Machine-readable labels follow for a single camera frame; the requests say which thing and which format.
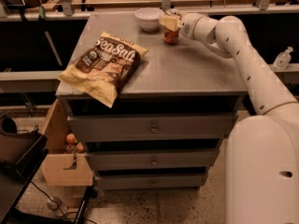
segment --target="white spray bottle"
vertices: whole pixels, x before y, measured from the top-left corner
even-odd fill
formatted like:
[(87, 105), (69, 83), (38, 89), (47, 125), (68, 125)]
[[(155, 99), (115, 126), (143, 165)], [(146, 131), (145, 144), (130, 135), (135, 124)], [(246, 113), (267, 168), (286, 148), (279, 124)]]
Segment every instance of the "white spray bottle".
[(273, 66), (278, 70), (284, 70), (291, 60), (290, 53), (293, 51), (292, 47), (288, 47), (285, 51), (281, 52), (274, 60)]

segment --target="brown snack bag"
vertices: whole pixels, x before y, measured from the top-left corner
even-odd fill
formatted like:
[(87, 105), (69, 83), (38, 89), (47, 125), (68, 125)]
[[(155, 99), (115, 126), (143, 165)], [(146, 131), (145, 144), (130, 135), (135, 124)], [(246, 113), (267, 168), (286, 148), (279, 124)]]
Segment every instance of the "brown snack bag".
[(58, 78), (112, 107), (148, 51), (103, 32), (95, 45), (70, 63)]

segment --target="concrete floor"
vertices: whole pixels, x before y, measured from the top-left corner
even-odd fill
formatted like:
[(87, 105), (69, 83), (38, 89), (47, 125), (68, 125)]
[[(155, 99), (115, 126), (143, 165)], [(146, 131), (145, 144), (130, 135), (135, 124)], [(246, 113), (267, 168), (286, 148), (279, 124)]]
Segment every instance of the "concrete floor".
[[(46, 109), (30, 117), (24, 110), (0, 110), (14, 117), (19, 129), (32, 130), (44, 119)], [(239, 111), (239, 119), (248, 116), (247, 111)], [(200, 189), (151, 189), (97, 191), (86, 211), (85, 223), (97, 224), (224, 224), (224, 148), (208, 172), (208, 179)], [(67, 212), (76, 211), (83, 187), (48, 186), (41, 171), (36, 173), (33, 182), (49, 196), (57, 196), (73, 207)], [(45, 217), (57, 217), (47, 207), (47, 196), (32, 184), (25, 191), (17, 207), (26, 213)]]

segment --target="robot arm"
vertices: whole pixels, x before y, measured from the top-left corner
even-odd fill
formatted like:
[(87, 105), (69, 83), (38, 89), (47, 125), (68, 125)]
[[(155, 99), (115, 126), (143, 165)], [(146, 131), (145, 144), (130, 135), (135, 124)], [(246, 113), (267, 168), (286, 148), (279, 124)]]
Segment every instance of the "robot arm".
[(181, 18), (183, 36), (232, 57), (257, 116), (238, 122), (225, 147), (225, 224), (299, 223), (299, 104), (251, 45), (241, 20)]

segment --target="white bowl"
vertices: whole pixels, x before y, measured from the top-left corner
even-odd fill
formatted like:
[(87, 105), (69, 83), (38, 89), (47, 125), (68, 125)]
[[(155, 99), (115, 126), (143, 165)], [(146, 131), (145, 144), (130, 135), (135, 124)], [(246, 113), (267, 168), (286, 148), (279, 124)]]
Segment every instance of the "white bowl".
[(135, 12), (140, 27), (146, 32), (153, 32), (160, 26), (159, 17), (163, 14), (164, 12), (156, 7), (140, 8)]

